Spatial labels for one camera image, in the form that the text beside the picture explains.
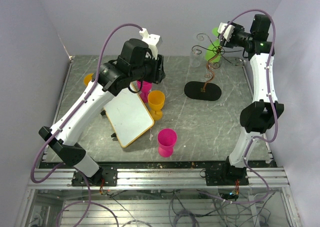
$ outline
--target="floor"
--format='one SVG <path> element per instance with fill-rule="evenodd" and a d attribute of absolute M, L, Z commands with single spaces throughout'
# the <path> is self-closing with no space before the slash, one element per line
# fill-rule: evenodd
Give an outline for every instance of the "floor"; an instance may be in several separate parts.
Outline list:
<path fill-rule="evenodd" d="M 103 61 L 116 59 L 105 56 Z M 57 118 L 60 119 L 79 98 L 85 89 L 83 79 L 96 71 L 98 56 L 78 55 L 73 65 L 63 93 Z M 194 100 L 185 96 L 184 86 L 189 81 L 205 82 L 206 68 L 189 66 L 188 56 L 166 56 L 164 71 L 166 78 L 152 90 L 165 94 L 163 117 L 154 126 L 127 148 L 113 141 L 114 132 L 109 120 L 98 115 L 87 126 L 78 143 L 97 162 L 108 161 L 224 161 L 233 151 L 240 135 L 240 113 L 252 102 L 252 96 L 242 67 L 233 66 L 220 60 L 220 68 L 215 71 L 212 81 L 222 90 L 217 101 Z M 157 134 L 164 128 L 177 132 L 178 141 L 174 153 L 169 158 L 158 154 Z M 48 149 L 46 162 L 61 162 Z M 259 142 L 250 156 L 251 160 L 269 160 L 264 142 Z"/>

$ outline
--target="pink cup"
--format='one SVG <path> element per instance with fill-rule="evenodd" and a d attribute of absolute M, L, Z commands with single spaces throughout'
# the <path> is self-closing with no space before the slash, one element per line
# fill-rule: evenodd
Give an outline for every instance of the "pink cup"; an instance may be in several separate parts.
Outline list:
<path fill-rule="evenodd" d="M 141 82 L 137 81 L 136 85 L 137 85 L 138 89 L 140 89 Z M 142 89 L 141 89 L 141 93 L 140 93 L 140 98 L 142 99 L 142 101 L 144 103 L 148 103 L 148 95 L 149 95 L 151 88 L 152 88 L 152 83 L 149 83 L 146 81 L 142 82 Z"/>
<path fill-rule="evenodd" d="M 174 146 L 177 142 L 177 133 L 171 128 L 164 128 L 158 134 L 158 153 L 162 157 L 168 158 L 174 152 Z"/>

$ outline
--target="orange cup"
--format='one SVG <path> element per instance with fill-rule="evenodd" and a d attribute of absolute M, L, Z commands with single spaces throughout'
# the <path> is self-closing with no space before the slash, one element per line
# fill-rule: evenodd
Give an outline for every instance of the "orange cup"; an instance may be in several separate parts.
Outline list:
<path fill-rule="evenodd" d="M 161 109 L 165 105 L 165 99 L 165 94 L 160 90 L 151 91 L 148 95 L 148 104 L 151 108 L 149 112 L 155 121 L 160 120 L 163 116 Z"/>

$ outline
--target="yellow cup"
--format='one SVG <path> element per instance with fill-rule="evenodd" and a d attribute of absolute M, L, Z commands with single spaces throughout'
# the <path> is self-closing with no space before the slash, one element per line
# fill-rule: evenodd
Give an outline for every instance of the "yellow cup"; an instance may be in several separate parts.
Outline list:
<path fill-rule="evenodd" d="M 94 76 L 93 73 L 88 74 L 87 76 L 84 77 L 83 83 L 85 86 L 88 86 L 89 82 L 92 80 L 92 76 Z"/>
<path fill-rule="evenodd" d="M 165 94 L 159 90 L 151 91 L 148 94 L 148 104 L 151 108 L 150 114 L 155 121 L 160 120 L 163 116 L 161 109 L 164 107 L 165 99 Z"/>

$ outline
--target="copper wire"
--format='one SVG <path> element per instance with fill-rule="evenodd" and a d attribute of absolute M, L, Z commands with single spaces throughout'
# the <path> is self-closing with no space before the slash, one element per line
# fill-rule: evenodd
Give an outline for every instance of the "copper wire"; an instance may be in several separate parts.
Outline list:
<path fill-rule="evenodd" d="M 210 79 L 208 79 L 208 80 L 204 83 L 203 88 L 201 89 L 201 92 L 206 92 L 206 86 L 207 86 L 207 84 L 210 83 L 210 82 L 215 78 L 215 76 L 216 76 L 214 70 L 219 69 L 220 63 L 218 63 L 218 62 L 211 63 L 211 61 L 213 61 L 214 59 L 216 59 L 216 58 L 220 55 L 221 49 L 222 49 L 222 47 L 219 46 L 219 47 L 217 48 L 217 50 L 216 50 L 216 54 L 206 62 L 205 67 L 206 67 L 206 69 L 207 69 L 210 73 L 207 73 L 204 77 L 210 78 Z"/>

